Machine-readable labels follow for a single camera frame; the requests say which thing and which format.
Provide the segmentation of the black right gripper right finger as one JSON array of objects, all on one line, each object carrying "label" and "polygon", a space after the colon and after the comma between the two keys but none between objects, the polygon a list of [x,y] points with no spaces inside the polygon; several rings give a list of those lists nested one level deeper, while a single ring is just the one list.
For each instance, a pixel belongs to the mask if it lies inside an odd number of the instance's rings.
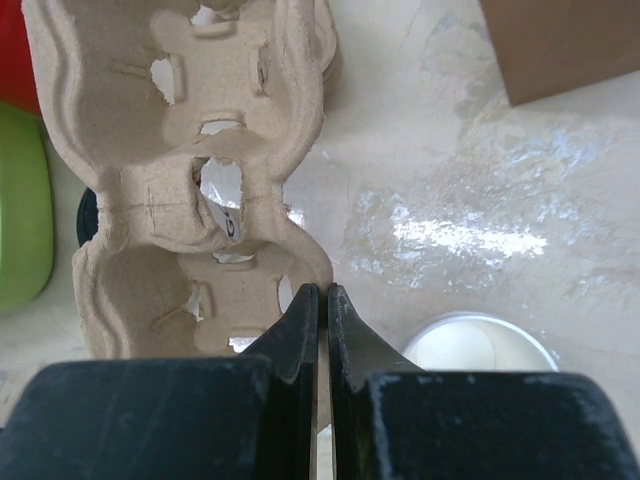
[{"label": "black right gripper right finger", "polygon": [[328,291],[327,325],[334,477],[375,478],[379,461],[368,378],[421,368],[367,325],[336,283]]}]

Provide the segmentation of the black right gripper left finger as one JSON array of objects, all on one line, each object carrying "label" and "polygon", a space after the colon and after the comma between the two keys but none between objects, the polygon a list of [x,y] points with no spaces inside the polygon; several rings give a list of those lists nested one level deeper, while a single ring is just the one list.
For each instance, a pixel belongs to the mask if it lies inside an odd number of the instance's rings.
[{"label": "black right gripper left finger", "polygon": [[243,354],[266,360],[256,479],[316,477],[320,293],[302,285],[282,317]]}]

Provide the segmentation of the cardboard cup carrier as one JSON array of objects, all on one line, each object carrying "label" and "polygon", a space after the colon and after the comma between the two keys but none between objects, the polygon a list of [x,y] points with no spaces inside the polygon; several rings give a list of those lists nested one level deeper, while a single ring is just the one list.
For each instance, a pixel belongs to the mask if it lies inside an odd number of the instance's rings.
[{"label": "cardboard cup carrier", "polygon": [[[288,215],[340,51],[325,1],[26,1],[42,115],[96,195],[73,258],[97,359],[225,355],[282,315],[278,289],[333,279]],[[237,208],[231,241],[207,201]]]}]

